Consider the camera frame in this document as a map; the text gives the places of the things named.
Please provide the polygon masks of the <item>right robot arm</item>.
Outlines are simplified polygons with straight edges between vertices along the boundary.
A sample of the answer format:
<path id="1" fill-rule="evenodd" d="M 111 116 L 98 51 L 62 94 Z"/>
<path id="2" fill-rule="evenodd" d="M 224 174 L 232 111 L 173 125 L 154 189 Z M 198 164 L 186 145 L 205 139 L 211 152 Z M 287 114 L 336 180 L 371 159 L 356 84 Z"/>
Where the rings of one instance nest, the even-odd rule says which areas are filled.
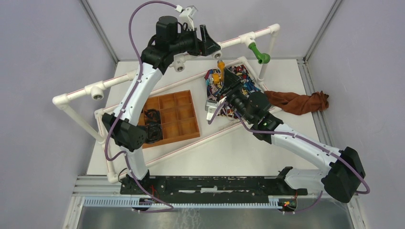
<path id="1" fill-rule="evenodd" d="M 284 148 L 312 163 L 316 169 L 287 168 L 276 181 L 276 189 L 287 195 L 294 189 L 326 192 L 337 201 L 348 203 L 355 194 L 367 195 L 370 186 L 358 152 L 344 150 L 312 140 L 285 124 L 269 111 L 271 104 L 263 92 L 246 96 L 242 79 L 224 69 L 219 107 L 230 106 L 235 115 L 258 140 Z"/>

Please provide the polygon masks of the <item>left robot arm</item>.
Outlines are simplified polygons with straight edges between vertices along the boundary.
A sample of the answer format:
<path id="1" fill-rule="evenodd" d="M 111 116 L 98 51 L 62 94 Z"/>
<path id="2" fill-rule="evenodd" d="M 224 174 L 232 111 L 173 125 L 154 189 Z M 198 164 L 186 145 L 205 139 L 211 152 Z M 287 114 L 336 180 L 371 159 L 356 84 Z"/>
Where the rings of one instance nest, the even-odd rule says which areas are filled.
<path id="1" fill-rule="evenodd" d="M 142 52 L 136 52 L 139 68 L 130 88 L 111 114 L 103 114 L 102 122 L 108 131 L 105 158 L 114 161 L 123 155 L 132 181 L 139 194 L 149 191 L 150 181 L 145 178 L 149 170 L 145 164 L 142 146 L 147 133 L 138 126 L 141 111 L 151 91 L 174 62 L 177 54 L 208 56 L 221 49 L 209 35 L 206 25 L 191 28 L 173 16 L 162 16 L 156 23 L 156 32 Z"/>

